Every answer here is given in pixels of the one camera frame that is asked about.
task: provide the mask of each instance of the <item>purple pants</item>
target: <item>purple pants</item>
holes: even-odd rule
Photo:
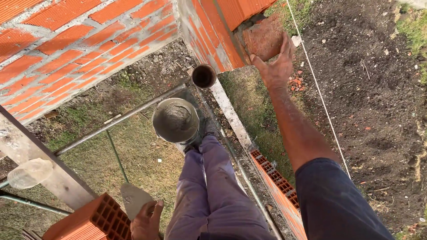
[[[201,232],[274,239],[258,207],[237,184],[230,157],[214,136],[206,136],[199,151],[185,155],[165,240],[196,240]]]

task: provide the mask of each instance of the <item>bucket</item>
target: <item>bucket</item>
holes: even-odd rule
[[[199,130],[196,109],[181,98],[161,101],[153,112],[152,123],[156,135],[171,143],[191,143]]]
[[[209,64],[200,64],[193,70],[191,80],[200,89],[210,88],[216,81],[215,69]]]

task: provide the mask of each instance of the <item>mortar in bucket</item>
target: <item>mortar in bucket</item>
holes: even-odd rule
[[[192,143],[199,130],[196,109],[181,98],[161,101],[153,112],[152,123],[156,135],[171,143]]]

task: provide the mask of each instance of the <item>worker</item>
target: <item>worker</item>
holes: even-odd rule
[[[266,64],[250,58],[267,87],[283,145],[295,173],[296,192],[309,240],[393,240],[362,194],[342,170],[323,135],[292,102],[287,89],[294,45],[286,33],[280,54]],[[184,145],[175,212],[165,240],[272,240],[258,207],[237,184],[227,151],[208,119],[200,146]],[[158,238],[163,201],[145,204],[131,223],[132,239]]]

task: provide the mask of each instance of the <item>dirty hand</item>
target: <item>dirty hand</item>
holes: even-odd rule
[[[252,63],[258,68],[267,89],[287,89],[287,81],[292,71],[292,56],[295,46],[286,32],[282,33],[283,43],[276,61],[266,64],[255,54],[251,54]]]
[[[163,201],[151,201],[142,206],[141,211],[131,222],[132,240],[159,239],[160,215]]]

